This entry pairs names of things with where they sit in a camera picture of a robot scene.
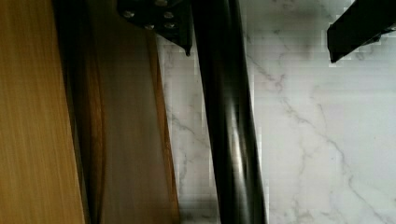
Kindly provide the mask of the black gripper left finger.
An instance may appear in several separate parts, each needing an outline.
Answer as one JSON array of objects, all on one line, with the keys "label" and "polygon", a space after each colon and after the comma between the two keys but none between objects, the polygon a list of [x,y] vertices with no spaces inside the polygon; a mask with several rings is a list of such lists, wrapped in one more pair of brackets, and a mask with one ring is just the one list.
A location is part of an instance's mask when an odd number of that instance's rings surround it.
[{"label": "black gripper left finger", "polygon": [[117,11],[129,23],[155,32],[191,55],[191,0],[117,0]]}]

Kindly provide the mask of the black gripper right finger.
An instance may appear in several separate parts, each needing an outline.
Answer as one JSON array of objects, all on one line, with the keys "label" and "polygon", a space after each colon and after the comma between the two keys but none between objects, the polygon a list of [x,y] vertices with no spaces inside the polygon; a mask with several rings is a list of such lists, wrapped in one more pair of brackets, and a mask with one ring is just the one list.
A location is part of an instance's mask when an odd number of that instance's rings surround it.
[{"label": "black gripper right finger", "polygon": [[327,30],[330,60],[336,63],[355,49],[395,31],[396,0],[355,0]]}]

